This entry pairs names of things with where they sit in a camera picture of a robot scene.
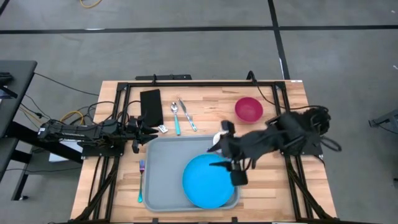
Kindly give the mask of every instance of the spoon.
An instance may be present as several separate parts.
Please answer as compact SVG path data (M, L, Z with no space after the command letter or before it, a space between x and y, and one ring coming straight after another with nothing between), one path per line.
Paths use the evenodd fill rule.
M178 106L175 102L173 102L170 108L172 109L172 112L174 114L175 132L177 132L177 135L180 135L181 134L180 125L178 123L178 118L177 118Z

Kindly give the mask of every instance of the blue plate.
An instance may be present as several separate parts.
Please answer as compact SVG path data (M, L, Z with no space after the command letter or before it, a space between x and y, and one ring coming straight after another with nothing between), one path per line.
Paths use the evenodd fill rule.
M229 172L224 167L209 166L224 159L214 154L204 154L192 159L182 175L185 195L201 208L218 208L234 193Z

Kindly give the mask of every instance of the gray tray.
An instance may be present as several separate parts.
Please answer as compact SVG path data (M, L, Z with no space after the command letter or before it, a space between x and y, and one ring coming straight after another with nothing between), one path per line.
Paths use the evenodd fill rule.
M213 136L157 138L147 146L143 200L153 212L202 210L192 204L182 188L185 166L213 145ZM236 187L232 197L218 209L235 207L240 198Z

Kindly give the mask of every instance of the yellow cable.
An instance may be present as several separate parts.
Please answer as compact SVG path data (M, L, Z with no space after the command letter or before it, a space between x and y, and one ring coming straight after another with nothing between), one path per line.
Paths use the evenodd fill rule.
M95 7L96 5L98 5L102 0L98 0L96 3L90 5L90 6L86 6L85 4L83 4L83 1L80 0L80 4L81 6L85 7L86 9L91 9L92 7Z
M63 117L61 118L60 121L63 122L63 120L67 119L67 116L68 116L68 115L70 115L70 114L75 114L75 113L78 114L78 115L80 115L80 124L83 124L84 116L83 116L83 114L82 114L80 111L71 111L71 112L69 112L69 113L63 115Z
M39 124L42 124L42 122L39 119L37 119L34 115L32 115L29 111L27 111L27 110L25 110L23 108L18 108L18 109L20 109L21 111L27 113L29 116L31 116L33 119L35 119L37 122L39 122Z

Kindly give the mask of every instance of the knife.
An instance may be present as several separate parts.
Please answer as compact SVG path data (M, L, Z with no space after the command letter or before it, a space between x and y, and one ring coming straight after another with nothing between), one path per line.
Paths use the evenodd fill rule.
M182 108L182 110L184 110L185 116L188 118L188 121L191 124L193 131L197 131L197 127L194 125L192 119L189 117L189 115L187 113L187 108L185 107L184 103L182 102L182 100L180 98L177 98L177 99L178 99L178 102L180 102L181 108Z

